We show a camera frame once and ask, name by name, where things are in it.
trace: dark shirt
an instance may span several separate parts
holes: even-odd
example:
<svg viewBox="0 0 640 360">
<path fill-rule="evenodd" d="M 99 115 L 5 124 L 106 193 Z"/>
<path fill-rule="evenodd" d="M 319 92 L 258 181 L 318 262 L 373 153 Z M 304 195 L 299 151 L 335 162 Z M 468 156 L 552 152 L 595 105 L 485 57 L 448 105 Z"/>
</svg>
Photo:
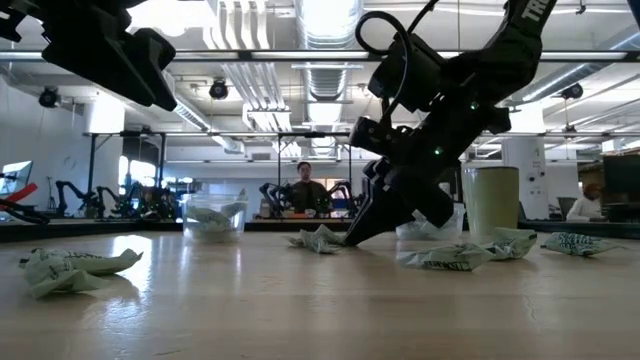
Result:
<svg viewBox="0 0 640 360">
<path fill-rule="evenodd" d="M 306 209 L 317 210 L 318 199 L 327 196 L 327 189 L 315 181 L 298 181 L 292 187 L 293 207 L 297 213 L 303 213 Z"/>
</svg>

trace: black cable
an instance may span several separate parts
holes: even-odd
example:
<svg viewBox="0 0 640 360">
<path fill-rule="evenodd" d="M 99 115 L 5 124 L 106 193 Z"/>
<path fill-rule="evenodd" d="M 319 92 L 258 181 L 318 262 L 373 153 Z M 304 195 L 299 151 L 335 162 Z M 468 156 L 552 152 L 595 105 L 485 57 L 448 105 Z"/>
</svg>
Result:
<svg viewBox="0 0 640 360">
<path fill-rule="evenodd" d="M 50 221 L 48 217 L 40 214 L 39 212 L 11 201 L 0 199 L 0 205 L 6 207 L 4 211 L 9 215 L 31 224 L 47 225 Z"/>
<path fill-rule="evenodd" d="M 422 10 L 420 10 L 420 12 L 418 13 L 418 15 L 416 15 L 416 17 L 413 19 L 413 21 L 411 22 L 411 25 L 409 25 L 409 28 L 407 29 L 407 33 L 412 34 L 413 30 L 416 29 L 416 26 L 418 26 L 418 23 L 420 23 L 420 20 L 422 20 L 422 18 L 431 10 L 433 10 L 433 8 L 436 6 L 436 4 L 438 3 L 438 1 L 440 0 L 431 0 L 427 3 L 427 5 L 425 5 Z"/>
<path fill-rule="evenodd" d="M 380 19 L 388 22 L 398 33 L 400 37 L 400 41 L 402 42 L 402 47 L 404 48 L 404 70 L 402 73 L 402 80 L 400 81 L 400 86 L 398 87 L 398 91 L 396 95 L 393 97 L 393 101 L 391 105 L 386 109 L 386 111 L 382 114 L 382 119 L 390 119 L 393 111 L 398 107 L 398 98 L 402 94 L 404 90 L 405 80 L 407 78 L 407 74 L 409 73 L 409 66 L 411 64 L 411 41 L 409 40 L 409 34 L 402 26 L 402 23 L 398 19 L 396 19 L 393 15 L 386 13 L 384 11 L 370 11 L 360 18 L 358 24 L 356 25 L 356 41 L 358 44 L 362 46 L 367 52 L 378 55 L 378 56 L 386 56 L 389 54 L 389 50 L 380 50 L 369 45 L 362 38 L 362 26 L 371 19 Z"/>
</svg>

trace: paper cup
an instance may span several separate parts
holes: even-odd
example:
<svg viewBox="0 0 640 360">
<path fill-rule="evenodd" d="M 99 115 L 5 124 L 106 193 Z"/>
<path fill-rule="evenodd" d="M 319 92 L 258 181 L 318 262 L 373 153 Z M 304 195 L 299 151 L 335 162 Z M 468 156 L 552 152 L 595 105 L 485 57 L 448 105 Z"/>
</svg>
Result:
<svg viewBox="0 0 640 360">
<path fill-rule="evenodd" d="M 471 237 L 489 242 L 496 227 L 518 227 L 518 168 L 507 166 L 463 169 L 462 191 Z"/>
</svg>

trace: ceiling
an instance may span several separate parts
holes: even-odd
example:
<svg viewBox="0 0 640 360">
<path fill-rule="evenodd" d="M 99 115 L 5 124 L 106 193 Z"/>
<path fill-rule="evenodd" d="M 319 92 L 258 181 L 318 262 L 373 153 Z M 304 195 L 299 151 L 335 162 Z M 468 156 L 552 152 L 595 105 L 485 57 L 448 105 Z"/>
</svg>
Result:
<svg viewBox="0 0 640 360">
<path fill-rule="evenodd" d="M 162 4 L 172 0 L 149 0 L 149 3 Z M 576 15 L 577 0 L 559 0 L 556 6 L 557 14 L 551 16 L 543 33 L 545 50 L 591 50 L 601 49 L 602 42 L 619 35 L 624 31 L 638 31 L 633 16 L 629 12 L 626 0 L 611 1 L 583 1 L 587 5 L 587 12 Z M 385 10 L 397 17 L 405 27 L 409 25 L 423 1 L 407 0 L 365 0 L 366 10 Z M 479 49 L 494 34 L 502 21 L 501 0 L 464 0 L 460 4 L 456 1 L 442 0 L 438 5 L 439 11 L 427 15 L 420 23 L 416 32 L 434 49 Z M 299 48 L 294 1 L 267 1 L 269 41 L 274 49 Z M 327 19 L 327 26 L 331 26 L 331 19 Z M 42 49 L 46 43 L 41 38 L 41 28 L 33 19 L 25 20 L 18 31 L 23 40 L 12 44 L 6 40 L 0 41 L 0 48 L 7 49 Z M 384 23 L 367 24 L 364 28 L 364 38 L 377 48 L 388 46 L 394 31 Z M 181 50 L 207 49 L 202 40 L 202 29 L 192 27 L 186 29 L 183 35 L 167 37 L 167 39 Z M 76 102 L 91 101 L 98 91 L 87 81 L 78 78 L 54 65 L 45 63 L 13 63 L 0 64 L 5 68 L 15 86 L 24 90 L 38 92 L 45 85 L 56 85 L 65 97 L 72 97 Z M 300 70 L 291 68 L 290 63 L 276 63 L 275 69 L 279 86 L 282 89 L 286 104 L 291 109 L 292 125 L 300 125 L 306 117 L 304 102 L 304 81 Z M 380 106 L 377 99 L 362 90 L 361 84 L 366 84 L 377 64 L 363 63 L 361 68 L 351 70 L 348 79 L 346 105 L 343 107 L 341 123 L 348 128 L 350 123 L 359 116 L 368 115 L 378 118 Z M 558 71 L 566 64 L 542 63 L 538 68 L 536 79 Z M 231 88 L 230 96 L 224 101 L 213 101 L 208 95 L 209 86 L 216 77 L 224 77 L 219 63 L 174 63 L 167 68 L 176 81 L 176 92 L 187 98 L 200 112 L 209 117 L 209 121 L 216 128 L 224 131 L 247 131 L 241 121 L 243 101 L 237 92 Z M 607 87 L 628 79 L 640 73 L 637 63 L 614 64 L 604 70 L 580 81 L 585 95 L 597 93 Z M 547 129 L 562 128 L 564 124 L 585 118 L 640 99 L 640 80 L 630 81 L 615 90 L 580 102 L 579 105 L 564 111 L 564 102 L 559 99 L 547 98 L 542 100 L 544 108 L 544 125 Z M 414 125 L 424 114 L 411 114 L 399 109 L 394 114 L 397 123 Z M 128 102 L 127 124 L 150 125 L 158 131 L 195 131 L 195 128 L 184 122 L 174 113 L 169 113 L 156 107 L 144 108 Z M 585 131 L 600 131 L 610 128 L 632 130 L 640 127 L 640 105 L 631 107 L 624 116 L 612 117 L 606 121 L 593 122 L 580 128 Z M 207 139 L 181 139 L 180 145 L 202 145 Z M 549 143 L 562 143 L 563 140 L 548 140 Z M 598 141 L 584 141 L 576 143 L 576 149 L 585 149 L 597 145 Z M 492 151 L 494 147 L 484 146 L 479 151 Z"/>
</svg>

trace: workbench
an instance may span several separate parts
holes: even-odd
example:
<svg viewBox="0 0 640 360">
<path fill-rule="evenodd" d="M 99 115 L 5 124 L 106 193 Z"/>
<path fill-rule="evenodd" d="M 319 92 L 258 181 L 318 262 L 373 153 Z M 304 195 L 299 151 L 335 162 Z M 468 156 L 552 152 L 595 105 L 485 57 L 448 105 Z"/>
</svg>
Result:
<svg viewBox="0 0 640 360">
<path fill-rule="evenodd" d="M 405 269 L 378 236 L 318 255 L 283 233 L 212 244 L 178 232 L 0 245 L 6 359 L 636 359 L 640 243 L 593 259 L 535 246 L 471 273 Z M 540 234 L 539 242 L 546 235 Z M 111 286 L 36 301 L 35 247 L 144 252 Z"/>
</svg>

